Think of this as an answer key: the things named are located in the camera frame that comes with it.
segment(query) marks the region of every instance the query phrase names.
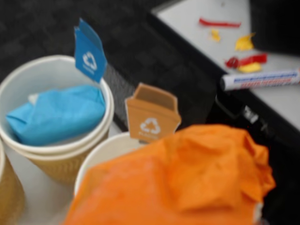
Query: cup rim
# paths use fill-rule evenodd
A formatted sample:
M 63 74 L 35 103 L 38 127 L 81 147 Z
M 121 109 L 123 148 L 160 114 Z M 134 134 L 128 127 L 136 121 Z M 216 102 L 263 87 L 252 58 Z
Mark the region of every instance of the cup rim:
M 118 135 L 115 135 L 115 136 L 112 136 L 108 139 L 106 139 L 104 142 L 101 142 L 99 145 L 97 145 L 89 154 L 88 156 L 84 159 L 83 163 L 81 164 L 80 166 L 80 169 L 78 171 L 78 174 L 76 176 L 76 180 L 75 180 L 75 186 L 74 186 L 74 194 L 76 195 L 78 190 L 79 190 L 79 187 L 80 187 L 80 181 L 79 181 L 79 178 L 81 178 L 82 180 L 82 177 L 83 177 L 83 172 L 84 172 L 84 168 L 86 168 L 88 162 L 94 158 L 94 156 L 98 153 L 99 149 L 102 149 L 103 146 L 107 145 L 107 143 L 110 143 L 110 142 L 114 142 L 116 141 L 116 139 L 119 139 L 119 138 L 123 138 L 123 137 L 128 137 L 130 138 L 130 133 L 129 132 L 124 132 L 124 133 L 121 133 L 121 134 L 118 134 Z
M 44 63 L 48 61 L 53 61 L 53 60 L 62 60 L 62 61 L 68 61 L 72 62 L 75 65 L 75 59 L 74 57 L 71 56 L 65 56 L 65 55 L 52 55 L 52 56 L 45 56 L 38 58 L 36 60 L 29 61 L 18 68 L 16 68 L 14 71 L 12 71 L 1 83 L 0 85 L 0 95 L 3 93 L 7 85 L 15 78 L 17 77 L 22 71 L 38 64 L 38 63 Z M 99 84 L 100 86 L 103 86 L 103 90 L 105 91 L 107 96 L 112 95 L 109 86 L 107 83 L 104 81 L 104 79 L 101 79 L 101 82 Z M 3 140 L 5 142 L 8 142 L 10 145 L 14 146 L 15 148 L 18 148 L 23 151 L 28 151 L 30 153 L 36 153 L 36 154 L 55 154 L 55 153 L 63 153 L 63 152 L 68 152 L 71 151 L 72 149 L 82 146 L 89 142 L 90 140 L 93 139 L 99 133 L 101 129 L 103 129 L 103 126 L 105 124 L 105 121 L 109 117 L 109 111 L 112 107 L 112 102 L 110 101 L 110 98 L 108 98 L 107 102 L 105 102 L 106 108 L 105 108 L 105 114 L 101 120 L 101 122 L 91 131 L 89 132 L 85 137 L 76 140 L 71 143 L 66 143 L 62 145 L 57 145 L 57 146 L 30 146 L 30 145 L 25 145 L 21 144 L 13 139 L 11 139 L 7 133 L 3 130 L 2 125 L 0 124 L 0 135 L 2 136 Z
M 4 146 L 2 140 L 0 139 L 0 183 L 1 183 L 2 175 L 4 173 L 5 163 L 6 163 L 6 155 L 4 152 Z
M 104 124 L 103 129 L 101 129 L 96 136 L 103 136 L 107 131 L 109 131 L 110 125 L 113 121 L 113 115 L 114 115 L 114 102 L 113 102 L 113 96 L 111 95 L 111 100 L 112 100 L 112 107 L 109 113 L 109 118 L 106 120 L 106 123 Z M 58 154 L 58 155 L 37 155 L 37 154 L 33 154 L 31 152 L 27 152 L 27 151 L 23 151 L 20 149 L 13 149 L 16 152 L 18 152 L 20 155 L 28 158 L 28 159 L 32 159 L 32 160 L 39 160 L 39 161 L 59 161 L 59 160 L 64 160 L 67 158 L 72 158 L 75 157 L 77 155 L 80 155 L 81 153 L 84 153 L 86 150 L 93 148 L 93 146 L 95 146 L 97 144 L 97 142 L 99 142 L 99 140 L 97 138 L 92 139 L 90 142 L 88 142 L 88 144 L 81 146 L 78 149 L 75 149 L 74 151 L 68 151 L 68 152 L 64 152 L 62 154 Z

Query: orange recycling sign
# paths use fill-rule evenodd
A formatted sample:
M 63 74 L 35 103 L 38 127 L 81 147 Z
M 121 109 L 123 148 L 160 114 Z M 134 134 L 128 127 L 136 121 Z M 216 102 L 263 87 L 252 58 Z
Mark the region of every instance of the orange recycling sign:
M 181 122 L 177 98 L 162 89 L 140 83 L 125 101 L 131 138 L 153 142 L 174 133 Z

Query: white table surface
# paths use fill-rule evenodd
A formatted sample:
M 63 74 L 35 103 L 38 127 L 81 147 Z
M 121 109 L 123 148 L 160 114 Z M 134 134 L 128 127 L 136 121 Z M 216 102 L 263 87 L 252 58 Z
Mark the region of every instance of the white table surface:
M 113 123 L 109 136 L 121 133 Z M 59 184 L 28 159 L 8 146 L 5 152 L 17 173 L 26 196 L 25 210 L 18 225 L 58 225 L 64 220 L 73 198 L 73 186 Z
M 182 0 L 157 12 L 157 17 L 185 38 L 192 46 L 205 54 L 229 74 L 224 60 L 237 56 L 247 57 L 257 50 L 236 52 L 236 40 L 251 32 L 249 0 Z M 207 20 L 242 22 L 240 28 L 217 28 L 219 43 L 210 39 L 211 27 L 198 23 L 200 17 Z M 283 54 L 268 54 L 263 71 L 300 68 L 300 57 Z M 270 108 L 300 130 L 300 86 L 266 87 L 251 90 Z

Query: white marker pen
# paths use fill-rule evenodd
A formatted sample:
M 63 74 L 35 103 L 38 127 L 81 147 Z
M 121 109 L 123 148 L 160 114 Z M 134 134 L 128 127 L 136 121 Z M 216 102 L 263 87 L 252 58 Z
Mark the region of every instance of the white marker pen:
M 239 90 L 266 86 L 283 86 L 300 83 L 300 69 L 252 74 L 224 75 L 222 90 Z

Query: black bag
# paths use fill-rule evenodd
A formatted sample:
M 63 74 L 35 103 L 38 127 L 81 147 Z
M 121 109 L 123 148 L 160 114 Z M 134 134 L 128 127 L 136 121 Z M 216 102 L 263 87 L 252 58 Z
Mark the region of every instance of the black bag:
M 298 4 L 297 0 L 250 0 L 255 48 L 300 54 Z

